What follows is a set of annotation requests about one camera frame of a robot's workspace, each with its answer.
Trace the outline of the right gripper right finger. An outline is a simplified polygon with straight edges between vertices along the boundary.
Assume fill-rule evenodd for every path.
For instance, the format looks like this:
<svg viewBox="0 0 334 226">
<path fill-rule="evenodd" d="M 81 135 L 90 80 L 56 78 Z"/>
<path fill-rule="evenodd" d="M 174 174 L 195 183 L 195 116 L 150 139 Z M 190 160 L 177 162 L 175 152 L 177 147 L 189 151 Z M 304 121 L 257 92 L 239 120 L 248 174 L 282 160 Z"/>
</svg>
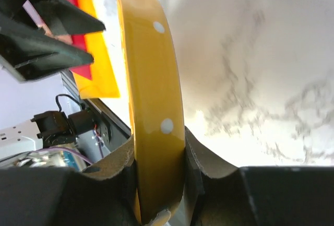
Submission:
<svg viewBox="0 0 334 226">
<path fill-rule="evenodd" d="M 198 225 L 204 216 L 222 207 L 224 178 L 236 167 L 208 149 L 185 127 L 184 207 L 186 225 Z"/>
</svg>

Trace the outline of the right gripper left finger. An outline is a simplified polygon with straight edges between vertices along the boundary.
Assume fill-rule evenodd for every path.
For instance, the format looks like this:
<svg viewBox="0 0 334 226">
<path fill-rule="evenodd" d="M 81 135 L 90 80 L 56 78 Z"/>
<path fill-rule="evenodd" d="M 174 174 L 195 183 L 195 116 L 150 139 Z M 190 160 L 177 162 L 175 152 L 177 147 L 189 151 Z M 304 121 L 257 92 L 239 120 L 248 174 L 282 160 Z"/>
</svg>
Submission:
<svg viewBox="0 0 334 226">
<path fill-rule="evenodd" d="M 96 181 L 94 203 L 97 221 L 103 225 L 138 225 L 136 219 L 137 176 L 134 159 L 134 139 L 84 170 L 84 175 Z"/>
</svg>

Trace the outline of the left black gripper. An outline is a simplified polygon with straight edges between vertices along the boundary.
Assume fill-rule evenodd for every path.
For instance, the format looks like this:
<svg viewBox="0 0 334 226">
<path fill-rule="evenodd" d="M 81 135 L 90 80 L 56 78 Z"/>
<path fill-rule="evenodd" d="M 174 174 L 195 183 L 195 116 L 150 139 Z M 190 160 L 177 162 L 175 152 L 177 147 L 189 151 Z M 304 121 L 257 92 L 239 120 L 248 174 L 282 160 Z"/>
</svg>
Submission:
<svg viewBox="0 0 334 226">
<path fill-rule="evenodd" d="M 1 66 L 18 81 L 93 63 L 91 54 L 45 34 L 102 32 L 105 25 L 66 0 L 1 0 Z"/>
</svg>

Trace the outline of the yellow polka dot plate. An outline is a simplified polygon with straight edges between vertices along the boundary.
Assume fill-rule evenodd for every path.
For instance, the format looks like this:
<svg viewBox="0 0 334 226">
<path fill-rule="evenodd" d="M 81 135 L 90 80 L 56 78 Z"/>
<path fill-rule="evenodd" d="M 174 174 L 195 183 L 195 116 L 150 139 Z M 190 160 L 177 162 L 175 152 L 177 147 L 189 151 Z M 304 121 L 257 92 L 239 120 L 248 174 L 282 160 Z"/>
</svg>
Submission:
<svg viewBox="0 0 334 226">
<path fill-rule="evenodd" d="M 158 0 L 117 0 L 140 221 L 165 224 L 184 188 L 185 128 L 169 25 Z"/>
</svg>

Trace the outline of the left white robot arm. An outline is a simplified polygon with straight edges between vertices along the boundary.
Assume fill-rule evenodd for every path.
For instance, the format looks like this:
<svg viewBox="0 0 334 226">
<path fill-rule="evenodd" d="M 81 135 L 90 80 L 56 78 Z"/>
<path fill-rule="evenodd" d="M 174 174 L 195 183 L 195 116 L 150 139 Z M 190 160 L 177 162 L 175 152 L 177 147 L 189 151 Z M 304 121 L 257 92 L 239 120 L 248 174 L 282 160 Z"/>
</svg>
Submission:
<svg viewBox="0 0 334 226">
<path fill-rule="evenodd" d="M 90 65 L 90 53 L 59 36 L 104 30 L 101 21 L 67 0 L 1 0 L 1 65 L 20 82 Z M 70 116 L 47 111 L 1 131 L 1 158 L 51 150 L 91 129 L 93 117 L 87 111 Z"/>
</svg>

